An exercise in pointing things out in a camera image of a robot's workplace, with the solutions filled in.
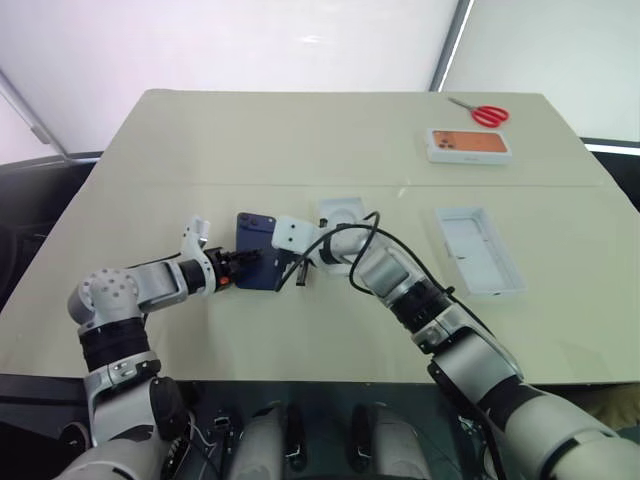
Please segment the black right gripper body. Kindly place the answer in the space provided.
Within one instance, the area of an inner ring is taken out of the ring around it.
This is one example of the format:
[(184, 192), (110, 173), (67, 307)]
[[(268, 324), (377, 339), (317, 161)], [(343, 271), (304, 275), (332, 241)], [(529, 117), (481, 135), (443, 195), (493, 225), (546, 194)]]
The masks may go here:
[(310, 260), (308, 253), (303, 253), (298, 255), (293, 261), (295, 261), (297, 258), (300, 259), (300, 265), (296, 269), (296, 271), (291, 275), (289, 280), (294, 279), (295, 285), (297, 287), (305, 287), (307, 284), (308, 271), (312, 264), (312, 261)]

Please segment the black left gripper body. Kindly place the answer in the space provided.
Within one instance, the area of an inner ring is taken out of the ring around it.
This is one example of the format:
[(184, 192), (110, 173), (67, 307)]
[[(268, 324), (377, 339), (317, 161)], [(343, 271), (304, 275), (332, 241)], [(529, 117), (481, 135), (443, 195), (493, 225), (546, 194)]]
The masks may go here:
[(214, 274), (214, 290), (221, 291), (233, 285), (239, 275), (238, 259), (235, 252), (224, 251), (221, 247), (206, 250)]

